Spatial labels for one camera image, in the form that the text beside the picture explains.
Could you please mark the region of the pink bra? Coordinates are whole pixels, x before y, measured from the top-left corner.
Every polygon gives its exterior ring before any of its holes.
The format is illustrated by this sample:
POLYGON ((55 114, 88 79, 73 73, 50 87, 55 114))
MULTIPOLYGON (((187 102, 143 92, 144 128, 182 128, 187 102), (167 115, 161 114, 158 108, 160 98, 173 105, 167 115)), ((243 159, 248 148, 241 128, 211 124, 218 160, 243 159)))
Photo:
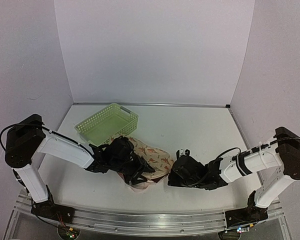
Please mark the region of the pink bra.
POLYGON ((158 183, 147 183, 147 182, 144 182, 144 183, 141 183, 141 184, 138 184, 138 185, 130 185, 130 189, 135 192, 135 193, 140 193, 140 192, 143 192, 145 191, 146 189, 148 189, 149 187, 152 187, 152 186, 155 186, 156 184, 158 183))

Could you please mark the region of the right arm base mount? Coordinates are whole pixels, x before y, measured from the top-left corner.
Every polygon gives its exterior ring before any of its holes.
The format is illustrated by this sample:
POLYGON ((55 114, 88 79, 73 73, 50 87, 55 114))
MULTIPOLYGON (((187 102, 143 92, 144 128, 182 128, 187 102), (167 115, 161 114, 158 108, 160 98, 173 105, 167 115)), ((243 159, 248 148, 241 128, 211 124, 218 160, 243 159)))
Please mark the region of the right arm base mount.
POLYGON ((234 229, 256 224, 268 219, 268 208, 260 208, 255 203, 256 191, 253 191, 247 200, 247 206, 225 212, 226 228, 234 229))

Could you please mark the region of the patterned beige laundry bag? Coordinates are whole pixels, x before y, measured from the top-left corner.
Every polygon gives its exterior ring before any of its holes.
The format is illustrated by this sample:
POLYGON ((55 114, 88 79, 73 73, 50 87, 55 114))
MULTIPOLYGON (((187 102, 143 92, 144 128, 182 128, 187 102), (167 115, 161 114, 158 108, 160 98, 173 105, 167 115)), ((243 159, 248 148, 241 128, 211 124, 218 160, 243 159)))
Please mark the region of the patterned beige laundry bag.
POLYGON ((146 145, 135 137, 127 136, 127 138, 133 144, 134 152, 140 157, 143 157, 144 160, 155 169, 154 173, 143 172, 141 176, 147 179, 155 179, 169 175, 174 160, 168 152, 146 145))

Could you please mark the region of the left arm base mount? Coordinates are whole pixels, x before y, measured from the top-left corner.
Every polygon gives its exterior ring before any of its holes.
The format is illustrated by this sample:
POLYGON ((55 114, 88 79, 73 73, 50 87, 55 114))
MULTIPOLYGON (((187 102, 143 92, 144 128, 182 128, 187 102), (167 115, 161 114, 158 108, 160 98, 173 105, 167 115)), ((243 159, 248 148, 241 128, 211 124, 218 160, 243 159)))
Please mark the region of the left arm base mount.
POLYGON ((75 209, 70 206, 56 204, 53 195, 47 188, 47 200, 43 202, 36 202, 31 200, 31 213, 36 217, 45 218, 53 221, 59 221, 61 224, 71 224, 73 222, 75 209))

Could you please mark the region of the dark red bra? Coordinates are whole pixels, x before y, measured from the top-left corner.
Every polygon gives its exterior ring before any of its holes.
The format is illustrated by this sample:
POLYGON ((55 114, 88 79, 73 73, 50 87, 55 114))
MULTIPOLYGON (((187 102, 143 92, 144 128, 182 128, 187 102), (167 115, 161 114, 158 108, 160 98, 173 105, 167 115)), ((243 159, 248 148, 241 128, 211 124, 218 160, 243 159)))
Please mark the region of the dark red bra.
MULTIPOLYGON (((124 175, 122 173, 118 173, 118 175, 123 179, 125 180, 124 178, 124 175)), ((153 179, 148 179, 147 180, 147 183, 158 183, 160 181, 162 181, 164 178, 166 178, 168 175, 164 175, 164 176, 161 176, 161 177, 157 177, 157 178, 153 178, 153 179)))

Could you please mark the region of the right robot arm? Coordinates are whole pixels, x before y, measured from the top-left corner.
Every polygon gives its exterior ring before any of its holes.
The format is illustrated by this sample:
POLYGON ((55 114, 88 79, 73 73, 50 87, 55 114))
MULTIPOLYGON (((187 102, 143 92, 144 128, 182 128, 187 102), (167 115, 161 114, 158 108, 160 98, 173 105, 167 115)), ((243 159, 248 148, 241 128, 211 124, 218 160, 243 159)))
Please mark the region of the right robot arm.
POLYGON ((229 154, 232 151, 234 148, 227 149, 207 164, 195 160, 188 149, 178 151, 168 175, 168 185, 211 191, 275 168, 272 176, 250 195, 251 203, 242 209, 242 218, 252 222, 288 186, 300 180, 300 136, 283 126, 264 143, 235 155, 229 154))

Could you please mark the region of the green plastic basket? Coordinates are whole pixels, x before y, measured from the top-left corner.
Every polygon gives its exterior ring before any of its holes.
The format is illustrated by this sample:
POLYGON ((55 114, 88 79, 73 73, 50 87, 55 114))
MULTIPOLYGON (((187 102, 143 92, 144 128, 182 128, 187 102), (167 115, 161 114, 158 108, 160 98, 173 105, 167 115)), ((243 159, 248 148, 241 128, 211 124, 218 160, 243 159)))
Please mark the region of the green plastic basket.
POLYGON ((113 135, 129 135, 138 127, 139 116, 117 103, 84 119, 74 129, 88 143, 107 144, 113 135))

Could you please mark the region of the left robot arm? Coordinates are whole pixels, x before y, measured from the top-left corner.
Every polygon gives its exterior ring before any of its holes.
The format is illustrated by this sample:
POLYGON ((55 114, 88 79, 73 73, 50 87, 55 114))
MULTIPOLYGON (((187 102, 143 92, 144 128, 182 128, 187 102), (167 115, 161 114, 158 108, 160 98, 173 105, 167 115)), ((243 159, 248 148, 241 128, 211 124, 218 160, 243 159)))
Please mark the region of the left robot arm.
POLYGON ((44 183, 38 169, 33 166, 33 157, 37 154, 53 156, 91 173, 120 173, 128 185, 144 183, 147 181, 144 174, 155 172, 135 152, 133 143, 127 137, 117 137, 110 144, 85 146, 45 127, 38 114, 32 114, 23 121, 2 129, 0 145, 5 153, 6 164, 16 173, 17 179, 38 204, 38 211, 47 219, 57 214, 57 207, 52 204, 54 201, 49 187, 44 183))

